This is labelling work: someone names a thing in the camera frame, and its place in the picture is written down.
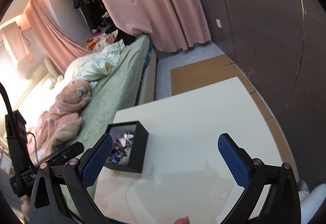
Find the operator hand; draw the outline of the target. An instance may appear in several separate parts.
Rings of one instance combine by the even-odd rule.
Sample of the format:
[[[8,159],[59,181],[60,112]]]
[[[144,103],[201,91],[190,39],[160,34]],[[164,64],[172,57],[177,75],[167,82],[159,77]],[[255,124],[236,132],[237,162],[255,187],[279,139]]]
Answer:
[[[174,224],[190,224],[190,221],[189,221],[189,218],[186,216],[186,217],[182,217],[182,218],[179,218],[177,219]]]

